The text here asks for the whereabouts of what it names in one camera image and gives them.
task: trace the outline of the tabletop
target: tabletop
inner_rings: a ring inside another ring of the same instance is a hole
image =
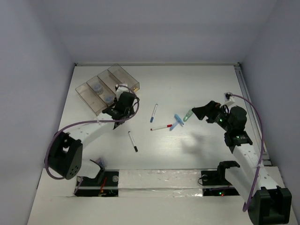
[[[75,67],[60,128],[95,118],[75,88],[107,68]],[[83,150],[84,159],[102,157],[107,169],[216,168],[221,161],[234,160],[225,145],[224,130],[194,115],[183,127],[177,126],[173,131],[150,131],[152,127],[173,124],[174,114],[183,118],[192,107],[206,105],[211,100],[224,103],[225,92],[241,95],[233,66],[126,66],[124,69],[140,83],[139,112],[87,146]],[[158,104],[157,111],[150,123],[155,104]],[[236,105],[246,108],[240,99],[236,99]],[[137,153],[128,131],[139,149]],[[259,154],[250,121],[246,131]]]

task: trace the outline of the wall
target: wall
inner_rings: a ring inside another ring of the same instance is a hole
[[[275,0],[44,0],[75,62],[238,62]]]
[[[262,114],[266,145],[292,192],[300,219],[299,97],[300,1],[279,0],[242,63],[251,96]]]
[[[24,225],[74,64],[38,0],[0,1],[0,224]]]

